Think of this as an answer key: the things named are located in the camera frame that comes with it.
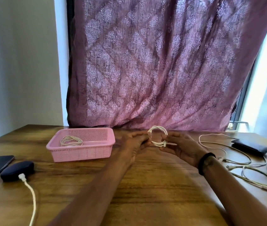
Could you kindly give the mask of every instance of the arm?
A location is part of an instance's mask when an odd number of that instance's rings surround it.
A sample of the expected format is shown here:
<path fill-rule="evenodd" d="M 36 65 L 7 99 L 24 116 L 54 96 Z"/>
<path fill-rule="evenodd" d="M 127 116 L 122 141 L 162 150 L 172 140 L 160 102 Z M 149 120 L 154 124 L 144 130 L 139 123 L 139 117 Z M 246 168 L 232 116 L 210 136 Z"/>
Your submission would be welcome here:
<path fill-rule="evenodd" d="M 100 225 L 119 183 L 133 164 L 136 153 L 140 148 L 151 144 L 148 139 L 147 132 L 130 133 L 123 137 L 121 149 L 49 226 Z"/>
<path fill-rule="evenodd" d="M 177 145 L 167 145 L 161 151 L 174 154 L 194 167 L 207 150 L 189 135 L 176 132 L 162 135 L 163 139 Z M 203 164 L 204 177 L 226 209 L 234 225 L 267 225 L 267 207 L 250 194 L 214 157 Z"/>

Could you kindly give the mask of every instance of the patterned curtain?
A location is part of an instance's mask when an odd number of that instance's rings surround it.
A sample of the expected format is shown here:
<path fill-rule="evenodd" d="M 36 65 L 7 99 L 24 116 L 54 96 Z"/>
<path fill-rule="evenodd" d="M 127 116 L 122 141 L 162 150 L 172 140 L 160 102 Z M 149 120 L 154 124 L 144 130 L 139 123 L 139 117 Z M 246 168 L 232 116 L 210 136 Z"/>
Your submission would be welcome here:
<path fill-rule="evenodd" d="M 71 126 L 223 131 L 267 0 L 75 0 Z"/>

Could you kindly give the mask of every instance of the person's right arm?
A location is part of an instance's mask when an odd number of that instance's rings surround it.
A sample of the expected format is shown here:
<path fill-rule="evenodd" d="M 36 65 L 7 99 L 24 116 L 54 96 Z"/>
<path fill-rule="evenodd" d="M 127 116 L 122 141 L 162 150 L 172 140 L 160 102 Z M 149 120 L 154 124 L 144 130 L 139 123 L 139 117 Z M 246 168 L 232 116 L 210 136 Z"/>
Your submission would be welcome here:
<path fill-rule="evenodd" d="M 168 136 L 162 135 L 162 138 L 177 145 L 167 145 L 165 149 L 161 147 L 161 151 L 174 154 L 196 168 L 199 160 L 207 153 L 187 134 L 172 132 Z M 234 225 L 267 225 L 267 207 L 249 193 L 217 159 L 209 156 L 202 169 L 205 179 Z"/>

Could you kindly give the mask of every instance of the person's left arm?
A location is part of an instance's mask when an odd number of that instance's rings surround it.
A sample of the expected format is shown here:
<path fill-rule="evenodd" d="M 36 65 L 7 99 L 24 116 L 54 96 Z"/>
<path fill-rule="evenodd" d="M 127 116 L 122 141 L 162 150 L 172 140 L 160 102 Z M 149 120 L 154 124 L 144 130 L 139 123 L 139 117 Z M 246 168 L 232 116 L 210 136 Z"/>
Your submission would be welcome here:
<path fill-rule="evenodd" d="M 146 131 L 134 132 L 122 138 L 121 149 L 63 209 L 48 226 L 98 226 L 123 176 L 134 163 L 136 153 L 151 145 Z"/>

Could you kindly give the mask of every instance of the cable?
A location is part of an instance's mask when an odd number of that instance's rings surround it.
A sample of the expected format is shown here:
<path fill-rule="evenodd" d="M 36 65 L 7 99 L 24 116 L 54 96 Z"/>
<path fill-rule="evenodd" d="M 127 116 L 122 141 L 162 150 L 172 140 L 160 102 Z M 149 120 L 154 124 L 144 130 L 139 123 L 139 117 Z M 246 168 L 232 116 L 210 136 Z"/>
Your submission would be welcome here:
<path fill-rule="evenodd" d="M 152 132 L 152 130 L 154 130 L 154 129 L 160 129 L 162 132 L 164 132 L 165 133 L 165 135 L 168 135 L 168 133 L 167 133 L 167 130 L 164 128 L 164 127 L 162 127 L 162 126 L 152 126 L 151 127 L 151 129 L 149 129 L 148 130 L 148 132 Z M 154 142 L 154 141 L 152 141 L 152 143 L 155 145 L 155 146 L 157 146 L 157 147 L 166 147 L 166 144 L 167 144 L 167 141 L 166 140 L 164 140 L 163 142 L 160 142 L 160 143 L 158 143 L 158 142 Z"/>
<path fill-rule="evenodd" d="M 249 169 L 249 170 L 253 170 L 253 171 L 256 171 L 258 173 L 261 173 L 263 174 L 264 176 L 267 177 L 267 173 L 263 172 L 263 171 L 260 171 L 258 170 L 256 167 L 262 167 L 262 166 L 265 166 L 267 164 L 267 160 L 266 158 L 263 156 L 263 159 L 264 159 L 264 163 L 263 164 L 253 164 L 251 165 L 252 163 L 252 160 L 251 158 L 244 152 L 236 149 L 236 148 L 233 148 L 232 146 L 228 146 L 226 144 L 222 144 L 222 143 L 216 143 L 216 142 L 207 142 L 207 141 L 201 141 L 200 140 L 200 137 L 202 136 L 208 136 L 208 135 L 223 135 L 223 136 L 226 136 L 226 137 L 229 137 L 231 139 L 236 139 L 236 138 L 233 138 L 233 137 L 230 137 L 230 136 L 227 136 L 225 134 L 215 134 L 215 133 L 211 133 L 211 134 L 203 134 L 203 135 L 200 135 L 199 138 L 198 138 L 198 142 L 201 146 L 205 147 L 205 148 L 213 148 L 213 149 L 220 149 L 224 152 L 224 157 L 219 157 L 218 159 L 220 161 L 225 161 L 225 162 L 230 162 L 230 163 L 234 163 L 234 164 L 237 164 L 237 166 L 231 166 L 231 165 L 227 165 L 226 168 L 227 170 L 234 176 L 238 177 L 238 178 L 241 178 L 245 181 L 247 181 L 248 183 L 254 185 L 254 186 L 257 186 L 261 189 L 264 189 L 264 190 L 267 190 L 267 184 L 264 184 L 264 183 L 260 183 L 260 182 L 256 182 L 252 179 L 249 179 L 246 175 L 245 175 L 245 169 Z M 236 162 L 236 161 L 233 161 L 233 160 L 230 160 L 230 159 L 226 159 L 226 155 L 227 155 L 227 152 L 222 149 L 222 148 L 216 148 L 216 147 L 208 147 L 208 146 L 205 146 L 203 145 L 203 143 L 212 143 L 212 144 L 218 144 L 218 145 L 222 145 L 222 146 L 226 146 L 226 147 L 229 147 L 237 152 L 240 152 L 241 154 L 245 155 L 247 158 L 248 158 L 248 162 Z M 236 169 L 236 168 L 242 168 L 242 171 L 241 171 L 241 175 L 237 175 L 235 173 L 233 173 L 231 170 L 233 169 Z"/>
<path fill-rule="evenodd" d="M 21 179 L 25 183 L 25 186 L 27 186 L 30 189 L 31 193 L 32 193 L 32 197 L 33 197 L 33 213 L 32 213 L 31 221 L 30 221 L 30 224 L 29 224 L 29 226 L 32 226 L 33 225 L 33 221 L 34 221 L 34 217 L 35 217 L 35 213 L 36 213 L 36 197 L 35 197 L 35 193 L 34 193 L 33 188 L 27 183 L 27 179 L 26 179 L 24 174 L 20 174 L 19 175 L 19 179 Z"/>
<path fill-rule="evenodd" d="M 82 139 L 75 136 L 65 136 L 60 140 L 60 146 L 79 146 L 82 144 Z"/>

